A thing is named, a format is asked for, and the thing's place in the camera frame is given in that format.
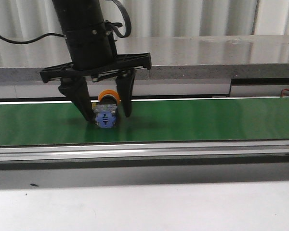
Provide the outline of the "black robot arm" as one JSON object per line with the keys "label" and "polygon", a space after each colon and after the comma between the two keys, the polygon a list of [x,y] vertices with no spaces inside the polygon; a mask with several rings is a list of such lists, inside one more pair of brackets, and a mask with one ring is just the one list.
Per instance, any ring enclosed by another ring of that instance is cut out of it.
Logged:
{"label": "black robot arm", "polygon": [[[96,113],[92,109],[86,76],[94,82],[115,77],[118,95],[126,117],[132,112],[132,91],[136,70],[151,69],[151,55],[118,54],[114,35],[126,38],[131,34],[130,17],[118,0],[124,24],[103,18],[97,0],[54,0],[53,5],[71,57],[71,62],[44,68],[40,76],[44,83],[60,80],[59,91],[66,96],[91,122]],[[125,34],[119,28],[125,26]]]}

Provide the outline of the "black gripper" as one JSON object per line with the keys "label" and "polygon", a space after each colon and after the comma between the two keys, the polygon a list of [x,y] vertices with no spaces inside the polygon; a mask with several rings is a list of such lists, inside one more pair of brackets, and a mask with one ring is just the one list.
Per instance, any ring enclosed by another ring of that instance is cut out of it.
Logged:
{"label": "black gripper", "polygon": [[40,71],[44,83],[60,79],[58,87],[81,112],[86,121],[92,122],[94,112],[84,76],[99,75],[115,70],[126,70],[116,78],[117,92],[126,117],[132,112],[132,92],[136,70],[151,69],[151,55],[118,54],[113,34],[120,36],[118,30],[122,23],[105,21],[88,28],[64,31],[63,35],[72,62],[46,67]]}

